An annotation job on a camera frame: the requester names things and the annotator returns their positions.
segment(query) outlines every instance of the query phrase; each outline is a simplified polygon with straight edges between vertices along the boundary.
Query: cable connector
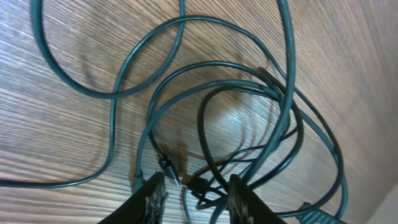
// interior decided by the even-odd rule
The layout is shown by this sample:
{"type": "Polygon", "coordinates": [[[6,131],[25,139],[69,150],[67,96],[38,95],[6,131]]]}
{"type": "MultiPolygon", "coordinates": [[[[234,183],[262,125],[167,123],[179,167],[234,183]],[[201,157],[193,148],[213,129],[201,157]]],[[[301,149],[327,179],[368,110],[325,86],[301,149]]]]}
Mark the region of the cable connector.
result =
{"type": "Polygon", "coordinates": [[[209,188],[209,181],[202,177],[191,177],[188,181],[187,189],[198,194],[205,194],[209,188]]]}
{"type": "Polygon", "coordinates": [[[140,170],[134,176],[134,183],[132,184],[132,192],[137,192],[145,184],[144,173],[140,170]]]}
{"type": "Polygon", "coordinates": [[[177,185],[178,187],[181,186],[180,179],[178,178],[178,172],[170,159],[160,160],[159,165],[162,168],[164,175],[173,180],[173,184],[177,185]]]}

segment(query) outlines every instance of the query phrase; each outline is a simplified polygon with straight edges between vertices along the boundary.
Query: cable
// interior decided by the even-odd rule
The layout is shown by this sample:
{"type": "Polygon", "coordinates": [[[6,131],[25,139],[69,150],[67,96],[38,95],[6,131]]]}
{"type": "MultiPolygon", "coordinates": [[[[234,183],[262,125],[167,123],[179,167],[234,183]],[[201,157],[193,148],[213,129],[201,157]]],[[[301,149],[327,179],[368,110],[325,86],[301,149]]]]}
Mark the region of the cable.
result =
{"type": "MultiPolygon", "coordinates": [[[[63,80],[67,85],[74,88],[76,91],[80,93],[91,96],[93,98],[102,98],[102,99],[109,99],[111,100],[111,109],[110,109],[110,122],[109,122],[109,151],[108,156],[106,158],[105,163],[103,166],[96,171],[94,174],[82,178],[80,180],[70,180],[64,182],[49,182],[49,183],[40,183],[40,182],[26,182],[26,181],[17,181],[17,180],[0,180],[1,187],[20,187],[20,188],[58,188],[58,187],[69,187],[78,184],[85,183],[87,181],[95,179],[97,176],[101,175],[106,168],[110,165],[113,152],[114,152],[114,141],[115,141],[115,117],[116,117],[116,103],[118,98],[127,97],[129,95],[135,94],[149,85],[153,84],[161,75],[164,74],[166,69],[171,64],[172,60],[174,59],[178,48],[180,47],[182,37],[183,37],[183,30],[184,30],[184,23],[188,21],[207,21],[213,22],[217,24],[221,24],[226,26],[232,30],[240,32],[247,37],[249,37],[264,53],[264,55],[269,58],[272,64],[275,66],[276,70],[280,73],[280,75],[286,80],[286,86],[281,84],[278,79],[273,77],[269,72],[264,70],[263,68],[259,68],[258,70],[253,70],[248,68],[244,65],[240,65],[234,62],[223,62],[223,61],[207,61],[207,62],[198,62],[191,65],[187,65],[186,67],[180,68],[177,71],[173,72],[169,75],[162,83],[156,88],[150,103],[148,105],[147,110],[147,119],[146,123],[147,126],[142,133],[142,136],[139,141],[139,147],[137,148],[137,157],[136,157],[136,173],[135,173],[135,181],[133,188],[139,188],[143,183],[144,179],[142,177],[142,169],[141,169],[141,159],[144,152],[144,144],[147,138],[150,139],[150,143],[154,147],[156,153],[159,155],[160,160],[166,160],[165,154],[160,150],[159,146],[157,145],[152,128],[153,125],[159,120],[159,118],[174,104],[178,101],[192,95],[198,93],[199,91],[207,90],[210,88],[215,88],[209,94],[207,94],[198,111],[198,136],[199,142],[203,151],[203,155],[208,163],[206,167],[202,170],[198,171],[196,174],[193,175],[192,179],[200,178],[202,174],[205,172],[211,171],[213,173],[213,178],[208,182],[208,185],[205,186],[206,192],[214,192],[220,196],[220,198],[216,200],[210,200],[206,198],[206,192],[203,194],[199,194],[198,192],[192,192],[192,195],[199,198],[199,202],[197,205],[197,209],[205,209],[209,207],[215,206],[216,209],[213,212],[210,223],[216,223],[219,215],[225,209],[228,209],[227,204],[227,196],[223,193],[220,189],[223,189],[226,193],[228,193],[228,183],[221,175],[221,172],[228,164],[232,163],[247,163],[245,169],[239,174],[239,176],[248,184],[251,179],[254,177],[256,172],[259,168],[263,165],[263,163],[267,160],[269,155],[271,155],[282,141],[286,140],[293,135],[296,135],[295,144],[286,158],[278,164],[275,168],[273,168],[268,174],[264,175],[258,180],[251,182],[249,187],[252,189],[258,188],[261,185],[265,184],[267,181],[271,180],[271,178],[275,177],[277,174],[282,172],[294,159],[294,157],[299,152],[304,136],[304,128],[303,122],[305,121],[320,137],[320,139],[325,143],[329,151],[331,152],[333,159],[336,162],[338,172],[336,176],[336,180],[332,185],[331,189],[323,196],[318,202],[314,203],[313,205],[303,208],[296,211],[290,212],[281,212],[278,213],[280,217],[294,217],[298,215],[303,215],[307,212],[310,212],[314,209],[317,209],[327,203],[329,199],[335,194],[338,190],[339,186],[342,186],[342,194],[341,194],[341,205],[335,215],[336,218],[341,218],[344,214],[347,199],[348,199],[348,188],[346,183],[346,178],[344,175],[343,169],[343,156],[341,154],[341,149],[337,143],[336,138],[334,137],[331,129],[327,125],[326,121],[323,119],[322,115],[317,111],[317,109],[309,102],[309,100],[294,86],[295,83],[295,45],[294,45],[294,33],[293,33],[293,25],[292,20],[290,18],[289,7],[287,4],[287,0],[278,0],[278,8],[282,20],[284,35],[285,35],[285,45],[286,45],[286,73],[281,69],[281,67],[276,62],[275,58],[271,55],[268,51],[266,46],[253,34],[250,32],[230,23],[224,21],[222,19],[217,19],[210,16],[199,16],[199,15],[185,15],[185,1],[179,0],[180,4],[180,17],[168,20],[163,24],[157,26],[155,29],[150,31],[144,38],[142,38],[139,43],[133,48],[130,54],[127,56],[126,60],[124,61],[119,73],[118,77],[115,81],[113,92],[111,93],[103,93],[98,92],[95,90],[91,90],[78,82],[72,79],[68,74],[66,74],[62,68],[59,66],[57,61],[54,59],[51,51],[48,47],[47,41],[45,39],[44,34],[44,25],[43,25],[43,0],[32,0],[31,1],[31,19],[32,19],[32,30],[34,32],[34,37],[37,42],[37,46],[40,49],[44,59],[49,64],[50,68],[58,75],[61,80],[63,80]],[[178,32],[175,39],[174,46],[172,47],[169,55],[165,59],[164,63],[160,66],[160,68],[153,73],[148,79],[143,81],[142,83],[138,84],[135,87],[132,87],[127,90],[122,90],[121,85],[123,82],[124,77],[128,72],[128,68],[130,64],[135,59],[136,55],[139,53],[140,50],[157,34],[162,32],[163,30],[167,29],[170,26],[178,24],[178,32]],[[201,67],[210,67],[210,66],[221,66],[221,67],[229,67],[241,70],[246,72],[250,75],[255,76],[256,78],[260,79],[265,85],[260,83],[246,81],[246,80],[218,80],[214,82],[205,83],[196,87],[193,87],[189,90],[181,92],[179,95],[175,96],[174,98],[170,99],[168,102],[164,103],[158,109],[155,110],[155,106],[157,100],[159,98],[160,93],[164,89],[164,87],[175,77],[182,75],[183,73],[193,70],[196,68],[201,67]],[[208,102],[218,93],[223,91],[240,91],[247,94],[258,95],[261,97],[268,98],[269,100],[273,100],[278,102],[280,108],[279,118],[276,122],[274,130],[267,141],[266,144],[261,146],[254,146],[247,149],[240,150],[232,154],[227,160],[224,161],[214,161],[210,149],[207,145],[206,141],[206,134],[205,134],[205,127],[204,127],[204,114],[205,108],[208,102]],[[303,111],[301,111],[297,105],[295,104],[293,95],[296,94],[307,104],[307,106],[313,111],[313,113],[317,116],[320,120],[322,126],[324,127],[326,134],[322,131],[322,129],[303,111]],[[294,117],[296,120],[296,127],[294,127],[291,131],[290,129],[290,110],[293,111],[294,117]],[[235,159],[236,156],[249,152],[249,151],[260,151],[259,155],[255,159],[235,159]],[[210,187],[210,185],[217,181],[219,186],[217,187],[210,187]]],[[[192,223],[192,219],[189,215],[189,211],[187,208],[186,196],[188,193],[188,189],[184,189],[183,191],[183,205],[185,214],[187,216],[188,222],[192,223]]]]}

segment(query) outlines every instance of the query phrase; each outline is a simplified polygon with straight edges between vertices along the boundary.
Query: power cord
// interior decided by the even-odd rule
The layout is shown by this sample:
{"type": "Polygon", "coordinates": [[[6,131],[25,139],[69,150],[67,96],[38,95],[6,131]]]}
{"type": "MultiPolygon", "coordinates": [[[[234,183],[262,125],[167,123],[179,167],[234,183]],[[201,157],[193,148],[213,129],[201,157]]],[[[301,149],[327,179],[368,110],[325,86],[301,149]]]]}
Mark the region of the power cord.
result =
{"type": "Polygon", "coordinates": [[[230,29],[233,29],[237,32],[240,32],[247,37],[249,37],[264,53],[264,55],[269,58],[272,64],[275,66],[277,71],[282,75],[282,77],[286,80],[286,86],[284,86],[278,79],[273,77],[269,72],[267,72],[263,68],[258,68],[257,70],[253,70],[244,65],[240,65],[234,62],[224,62],[224,61],[206,61],[206,62],[198,62],[191,65],[187,65],[186,67],[180,68],[177,71],[173,72],[169,75],[163,82],[157,87],[156,91],[152,95],[152,99],[149,103],[148,111],[147,111],[147,126],[142,133],[141,139],[139,141],[139,146],[137,148],[137,157],[136,157],[136,168],[134,175],[134,184],[133,190],[139,189],[144,183],[145,180],[143,178],[143,172],[141,169],[141,159],[144,152],[144,144],[146,138],[150,139],[151,144],[153,145],[156,153],[160,158],[160,166],[164,170],[166,176],[174,179],[176,184],[179,184],[179,179],[177,175],[177,171],[175,170],[172,162],[166,157],[166,155],[160,150],[157,145],[152,128],[153,125],[159,120],[159,118],[174,104],[176,104],[181,99],[188,97],[192,94],[198,93],[202,90],[207,90],[209,88],[215,88],[209,94],[205,96],[203,99],[199,112],[198,112],[198,135],[200,140],[200,145],[203,151],[203,155],[208,163],[208,165],[197,172],[192,178],[189,180],[187,188],[184,189],[184,197],[183,204],[186,216],[188,218],[188,222],[192,223],[188,208],[186,197],[188,190],[192,191],[192,195],[196,196],[199,199],[197,209],[206,209],[215,206],[216,209],[211,216],[210,223],[216,223],[219,215],[224,209],[228,209],[227,205],[227,196],[220,189],[223,189],[228,193],[228,183],[221,175],[221,171],[231,163],[247,163],[248,166],[239,174],[239,176],[248,183],[255,173],[259,170],[260,166],[266,161],[269,155],[274,152],[282,141],[291,137],[292,135],[297,133],[297,138],[294,147],[291,152],[286,156],[286,158],[277,165],[274,169],[272,169],[268,174],[264,175],[260,179],[249,184],[251,189],[258,188],[259,186],[265,184],[271,178],[275,177],[277,174],[282,172],[294,159],[294,157],[299,152],[304,136],[303,129],[303,120],[319,135],[320,139],[325,143],[329,151],[331,152],[337,168],[337,176],[334,184],[331,189],[323,196],[318,202],[309,205],[305,208],[289,211],[289,212],[280,212],[277,213],[282,218],[287,217],[296,217],[299,215],[306,214],[313,210],[320,208],[322,205],[327,203],[329,199],[336,193],[339,186],[342,186],[342,196],[341,196],[341,205],[335,215],[336,218],[341,218],[344,214],[347,199],[348,199],[348,188],[346,183],[346,178],[343,171],[343,156],[341,154],[340,147],[337,143],[335,136],[333,135],[331,129],[327,125],[326,121],[323,119],[322,115],[318,112],[318,110],[309,102],[309,100],[294,87],[295,82],[295,45],[294,45],[294,35],[293,35],[293,27],[292,20],[290,18],[289,7],[287,4],[287,0],[278,0],[278,7],[280,16],[282,19],[282,25],[285,35],[285,45],[286,45],[286,73],[279,67],[275,58],[268,51],[266,46],[253,34],[250,32],[230,23],[224,21],[222,19],[217,19],[215,17],[210,16],[199,16],[199,15],[185,15],[185,1],[179,0],[180,4],[180,17],[171,19],[169,21],[164,22],[163,24],[157,26],[155,29],[150,31],[130,52],[127,56],[127,59],[124,61],[118,77],[115,82],[114,90],[111,93],[103,93],[95,90],[91,90],[87,87],[76,82],[72,79],[68,74],[66,74],[62,68],[59,66],[57,61],[52,56],[50,49],[47,45],[47,41],[45,39],[44,27],[43,27],[43,0],[32,0],[31,1],[31,19],[32,19],[32,29],[34,31],[34,37],[36,39],[37,45],[44,57],[44,59],[49,64],[50,68],[57,74],[66,84],[74,88],[76,91],[79,91],[82,94],[91,96],[93,98],[102,98],[111,100],[111,111],[110,111],[110,124],[109,124],[109,152],[108,157],[103,164],[102,168],[96,171],[94,174],[85,177],[80,180],[71,180],[64,182],[51,182],[51,183],[40,183],[40,182],[26,182],[26,181],[17,181],[17,180],[0,180],[1,187],[20,187],[20,188],[32,188],[32,189],[51,189],[51,188],[59,188],[59,187],[69,187],[74,185],[83,184],[90,180],[95,179],[97,176],[101,175],[106,168],[110,165],[113,152],[114,152],[114,139],[115,139],[115,115],[116,115],[116,103],[118,98],[126,97],[137,93],[149,85],[153,84],[163,73],[166,71],[172,60],[174,59],[178,48],[181,44],[184,30],[184,23],[188,21],[207,21],[213,22],[217,24],[221,24],[230,29]],[[177,37],[175,39],[174,46],[172,47],[169,55],[167,56],[165,62],[160,66],[158,71],[152,74],[147,80],[138,84],[135,87],[132,87],[128,90],[121,90],[121,84],[123,78],[126,76],[128,68],[132,61],[135,59],[138,52],[151,40],[155,35],[159,34],[166,28],[178,25],[177,37]],[[218,80],[214,82],[205,83],[189,90],[183,91],[176,97],[172,98],[168,102],[164,103],[159,109],[155,110],[155,105],[157,103],[158,97],[164,87],[175,77],[182,75],[183,73],[201,67],[209,67],[209,66],[221,66],[221,67],[229,67],[241,70],[250,75],[253,75],[264,82],[265,85],[246,81],[246,80],[218,80]],[[235,152],[229,159],[225,161],[215,162],[211,156],[210,149],[207,145],[205,128],[204,128],[204,113],[207,103],[211,100],[213,96],[222,92],[222,91],[241,91],[244,93],[254,94],[258,96],[263,96],[270,100],[277,101],[280,107],[280,115],[275,128],[265,145],[250,147],[247,149],[240,150],[235,152]],[[307,104],[307,106],[314,112],[317,118],[320,120],[322,126],[326,130],[326,134],[322,131],[321,127],[319,127],[307,114],[305,114],[302,110],[300,110],[294,102],[293,95],[294,92],[307,104]],[[293,111],[297,126],[294,127],[291,131],[290,129],[290,110],[293,111]],[[254,150],[260,150],[259,156],[256,159],[235,159],[236,156],[254,150]],[[213,178],[210,181],[200,177],[205,172],[211,171],[213,173],[213,178]],[[217,181],[220,186],[218,187],[210,187],[210,185],[217,181]],[[220,198],[216,200],[210,200],[206,198],[207,192],[214,192],[220,195],[220,198]]]}

